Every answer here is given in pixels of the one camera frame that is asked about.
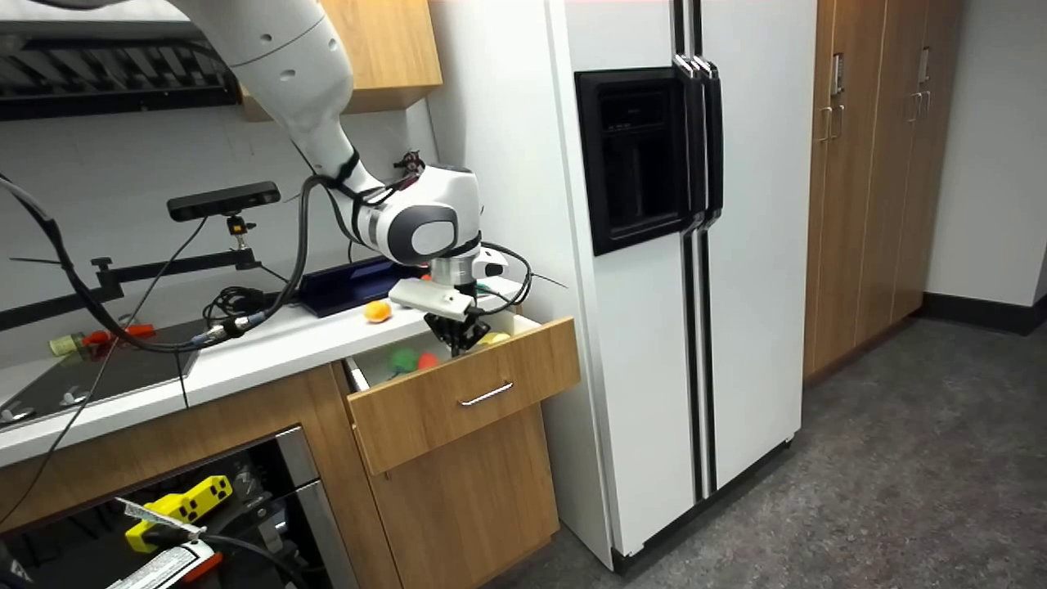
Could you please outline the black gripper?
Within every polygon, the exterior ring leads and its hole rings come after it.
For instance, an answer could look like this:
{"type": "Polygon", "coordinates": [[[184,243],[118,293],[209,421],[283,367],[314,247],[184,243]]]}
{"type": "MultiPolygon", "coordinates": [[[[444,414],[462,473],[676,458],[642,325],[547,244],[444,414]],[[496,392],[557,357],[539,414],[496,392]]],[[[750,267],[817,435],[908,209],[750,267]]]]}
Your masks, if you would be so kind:
{"type": "Polygon", "coordinates": [[[450,319],[450,316],[428,315],[425,325],[441,343],[453,346],[455,357],[467,354],[492,331],[492,325],[483,316],[450,319]]]}

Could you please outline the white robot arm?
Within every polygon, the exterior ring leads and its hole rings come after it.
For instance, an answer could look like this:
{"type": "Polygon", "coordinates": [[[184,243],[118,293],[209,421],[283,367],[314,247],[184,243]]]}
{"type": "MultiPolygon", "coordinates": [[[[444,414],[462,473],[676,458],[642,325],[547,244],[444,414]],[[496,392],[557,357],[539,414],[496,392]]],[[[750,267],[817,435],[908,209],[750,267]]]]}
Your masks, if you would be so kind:
{"type": "Polygon", "coordinates": [[[340,114],[355,93],[355,66],[320,0],[172,0],[235,70],[248,93],[287,134],[310,165],[303,196],[323,189],[337,228],[395,264],[428,270],[403,279],[390,296],[425,315],[455,354],[486,332],[474,296],[483,250],[477,175],[423,163],[395,183],[378,180],[349,144],[340,114]]]}

